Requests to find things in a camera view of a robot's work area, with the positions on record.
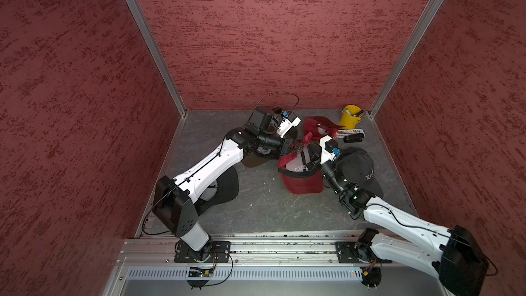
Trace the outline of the red baseball cap front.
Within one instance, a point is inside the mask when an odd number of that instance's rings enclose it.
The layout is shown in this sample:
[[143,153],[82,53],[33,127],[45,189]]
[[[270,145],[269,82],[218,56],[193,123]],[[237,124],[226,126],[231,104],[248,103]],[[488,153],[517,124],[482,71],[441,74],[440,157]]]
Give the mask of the red baseball cap front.
[[308,168],[308,146],[316,144],[311,140],[311,134],[305,135],[300,143],[304,146],[302,152],[285,156],[278,161],[282,182],[293,195],[322,193],[324,185],[321,172],[311,173]]

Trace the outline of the dark grey baseball cap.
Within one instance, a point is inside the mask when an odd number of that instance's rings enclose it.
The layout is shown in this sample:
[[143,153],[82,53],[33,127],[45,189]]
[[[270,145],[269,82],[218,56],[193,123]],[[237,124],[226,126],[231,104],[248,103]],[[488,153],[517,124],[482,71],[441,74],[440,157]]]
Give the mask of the dark grey baseball cap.
[[375,178],[375,163],[368,152],[358,147],[344,149],[336,159],[336,170],[353,187],[364,189],[382,198],[384,192]]

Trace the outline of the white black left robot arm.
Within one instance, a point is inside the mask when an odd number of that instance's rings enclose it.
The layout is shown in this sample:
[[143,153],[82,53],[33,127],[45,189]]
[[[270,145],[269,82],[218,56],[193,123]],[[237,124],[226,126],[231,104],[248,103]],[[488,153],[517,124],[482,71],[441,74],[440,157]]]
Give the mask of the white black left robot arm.
[[254,108],[242,127],[230,130],[219,146],[185,172],[156,183],[151,211],[190,249],[203,253],[211,238],[198,222],[211,206],[233,200],[239,192],[235,165],[254,153],[278,159],[299,152],[300,144],[288,137],[301,119],[292,111]]

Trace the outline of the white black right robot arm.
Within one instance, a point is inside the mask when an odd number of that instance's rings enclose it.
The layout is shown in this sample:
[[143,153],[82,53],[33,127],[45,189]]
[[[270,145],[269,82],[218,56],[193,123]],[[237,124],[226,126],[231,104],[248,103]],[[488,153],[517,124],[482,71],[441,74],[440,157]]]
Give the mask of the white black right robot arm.
[[375,184],[373,161],[368,153],[349,148],[341,151],[336,142],[316,145],[315,167],[338,196],[352,219],[395,233],[389,237],[367,228],[355,244],[355,255],[363,263],[393,261],[439,280],[453,295],[479,295],[491,261],[474,235],[464,227],[439,226],[384,201],[368,190]]

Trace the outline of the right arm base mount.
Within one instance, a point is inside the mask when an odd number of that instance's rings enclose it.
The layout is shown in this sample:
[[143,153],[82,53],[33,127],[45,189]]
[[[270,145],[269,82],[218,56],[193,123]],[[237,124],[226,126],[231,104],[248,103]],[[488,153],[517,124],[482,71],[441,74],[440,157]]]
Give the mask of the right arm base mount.
[[391,264],[391,260],[384,260],[372,251],[372,242],[336,242],[336,255],[340,264]]

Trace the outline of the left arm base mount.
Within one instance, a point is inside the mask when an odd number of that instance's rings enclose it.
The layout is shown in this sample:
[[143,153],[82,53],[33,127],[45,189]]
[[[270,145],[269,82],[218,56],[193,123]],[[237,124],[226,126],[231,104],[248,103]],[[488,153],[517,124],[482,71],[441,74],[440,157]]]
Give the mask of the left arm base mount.
[[175,263],[186,264],[223,264],[230,260],[231,243],[229,241],[208,241],[204,248],[195,251],[184,241],[175,245]]

